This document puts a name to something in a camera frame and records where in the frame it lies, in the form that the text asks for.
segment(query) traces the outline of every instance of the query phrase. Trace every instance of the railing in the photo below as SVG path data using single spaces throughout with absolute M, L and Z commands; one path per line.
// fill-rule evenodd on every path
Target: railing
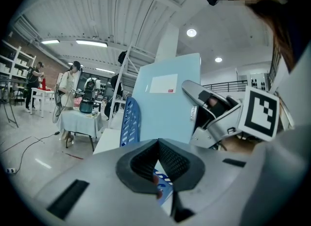
M 245 91 L 246 86 L 247 80 L 203 85 L 203 87 L 206 87 L 214 92 Z
M 274 79 L 276 78 L 276 72 L 278 65 L 280 63 L 281 59 L 281 54 L 276 46 L 275 40 L 273 40 L 273 52 L 272 52 L 272 63 L 270 67 L 270 72 L 269 72 L 269 80 L 270 80 L 270 86 L 272 87 L 272 84 L 274 82 Z

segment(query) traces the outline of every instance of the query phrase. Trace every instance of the light blue board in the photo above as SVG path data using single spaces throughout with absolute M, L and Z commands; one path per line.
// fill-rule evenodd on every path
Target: light blue board
M 175 93 L 150 93 L 153 77 L 178 74 Z M 169 138 L 189 143 L 194 122 L 192 101 L 183 92 L 185 80 L 200 83 L 200 54 L 183 55 L 140 68 L 133 91 L 140 109 L 140 140 Z

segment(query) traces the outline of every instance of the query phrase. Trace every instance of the blue perforated plastic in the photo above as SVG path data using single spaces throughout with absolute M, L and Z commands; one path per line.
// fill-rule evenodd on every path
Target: blue perforated plastic
M 120 146 L 139 142 L 140 112 L 136 100 L 128 97 L 124 109 Z

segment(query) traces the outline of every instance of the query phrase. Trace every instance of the power outlet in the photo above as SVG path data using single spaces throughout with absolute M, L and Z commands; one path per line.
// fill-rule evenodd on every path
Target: power outlet
M 7 174 L 15 174 L 16 173 L 16 169 L 15 168 L 7 168 L 6 169 L 6 173 Z

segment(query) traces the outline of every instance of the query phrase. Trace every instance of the floor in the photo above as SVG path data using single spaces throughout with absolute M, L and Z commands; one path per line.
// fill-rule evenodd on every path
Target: floor
M 58 128 L 52 123 L 49 105 L 44 111 L 44 118 L 40 117 L 39 110 L 33 115 L 24 111 L 25 103 L 12 108 L 19 128 L 8 122 L 3 105 L 0 107 L 0 160 L 4 168 L 17 170 L 23 151 L 40 138 L 52 135 L 30 146 L 23 156 L 19 172 L 8 175 L 12 183 L 27 195 L 34 197 L 53 178 L 93 154 L 88 136 L 77 134 L 73 144 L 66 149 L 65 142 L 59 139 L 60 135 L 53 135 Z M 8 104 L 6 109 L 12 119 Z M 102 117 L 106 128 L 108 121 L 103 109 Z M 93 139 L 94 147 L 99 138 Z

